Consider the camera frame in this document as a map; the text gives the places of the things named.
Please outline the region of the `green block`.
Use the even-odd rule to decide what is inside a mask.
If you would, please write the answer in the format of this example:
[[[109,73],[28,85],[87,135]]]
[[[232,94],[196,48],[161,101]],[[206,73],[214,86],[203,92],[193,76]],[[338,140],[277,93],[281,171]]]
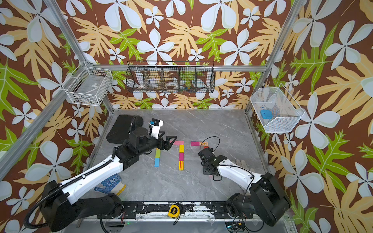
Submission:
[[[161,155],[161,150],[160,149],[156,149],[156,154],[155,154],[155,158],[160,158],[160,155]]]

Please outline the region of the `magenta block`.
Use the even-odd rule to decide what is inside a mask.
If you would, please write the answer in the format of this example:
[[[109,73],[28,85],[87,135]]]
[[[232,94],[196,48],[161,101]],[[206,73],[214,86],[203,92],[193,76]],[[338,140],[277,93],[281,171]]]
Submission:
[[[179,153],[179,161],[184,161],[184,153],[183,152]]]
[[[198,141],[192,141],[191,146],[200,146],[200,142]]]

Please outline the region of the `blue block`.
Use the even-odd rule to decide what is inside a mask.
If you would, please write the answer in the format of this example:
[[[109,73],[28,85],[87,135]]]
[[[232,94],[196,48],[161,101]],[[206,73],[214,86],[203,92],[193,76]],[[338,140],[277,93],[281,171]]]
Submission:
[[[155,168],[158,168],[159,165],[160,165],[160,158],[155,158],[155,159],[154,159],[154,167],[155,167]]]

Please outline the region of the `yellow red striped block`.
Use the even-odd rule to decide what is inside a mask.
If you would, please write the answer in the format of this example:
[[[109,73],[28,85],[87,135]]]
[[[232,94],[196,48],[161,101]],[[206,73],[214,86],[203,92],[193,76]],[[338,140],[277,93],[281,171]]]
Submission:
[[[184,170],[184,161],[179,161],[179,170]]]

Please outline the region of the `pink block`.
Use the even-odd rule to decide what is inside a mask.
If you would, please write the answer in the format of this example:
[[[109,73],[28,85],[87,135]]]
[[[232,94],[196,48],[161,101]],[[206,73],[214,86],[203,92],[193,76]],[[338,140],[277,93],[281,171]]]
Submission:
[[[184,145],[184,142],[183,141],[175,141],[174,144],[179,146],[179,145]]]

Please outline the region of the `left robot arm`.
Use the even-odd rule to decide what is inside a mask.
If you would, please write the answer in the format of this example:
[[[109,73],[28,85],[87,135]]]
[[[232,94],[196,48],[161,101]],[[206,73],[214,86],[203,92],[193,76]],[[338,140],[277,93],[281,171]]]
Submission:
[[[176,136],[166,136],[164,131],[150,134],[145,128],[135,129],[101,163],[72,179],[61,183],[47,183],[41,200],[26,214],[24,226],[28,229],[49,227],[52,232],[58,232],[75,220],[88,216],[121,216],[123,203],[116,194],[88,199],[84,199],[83,195],[104,180],[132,166],[140,155],[154,149],[170,150],[176,140]]]

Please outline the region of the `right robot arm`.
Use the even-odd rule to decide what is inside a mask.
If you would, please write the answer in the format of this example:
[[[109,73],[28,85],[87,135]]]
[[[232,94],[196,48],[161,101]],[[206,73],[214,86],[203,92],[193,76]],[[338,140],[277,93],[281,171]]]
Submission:
[[[272,174],[251,172],[223,155],[215,156],[212,148],[201,150],[198,156],[208,175],[227,178],[244,190],[226,201],[227,212],[234,219],[257,215],[264,224],[273,227],[290,209],[289,197]]]

